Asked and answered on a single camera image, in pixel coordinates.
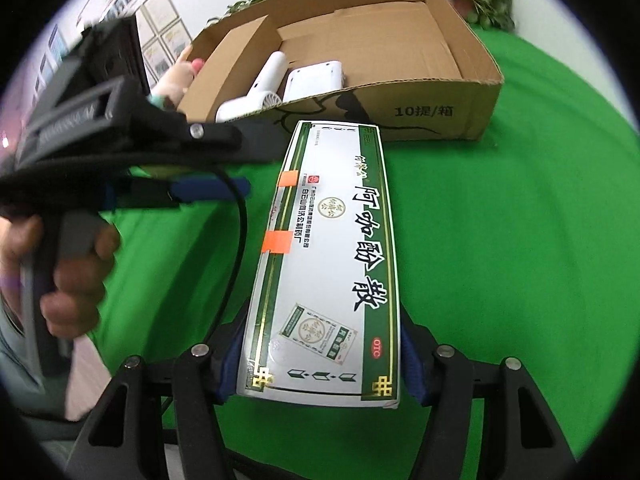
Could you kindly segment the person left hand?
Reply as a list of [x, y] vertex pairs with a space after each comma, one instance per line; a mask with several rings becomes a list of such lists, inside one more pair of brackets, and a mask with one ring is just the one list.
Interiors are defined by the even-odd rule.
[[[21, 265], [37, 248], [42, 233], [42, 221], [37, 216], [1, 221], [1, 297], [4, 310], [16, 326], [22, 325]], [[53, 273], [55, 289], [40, 300], [50, 334], [72, 340], [98, 325], [104, 281], [114, 268], [119, 247], [119, 232], [107, 224], [96, 234], [88, 255], [58, 262]]]

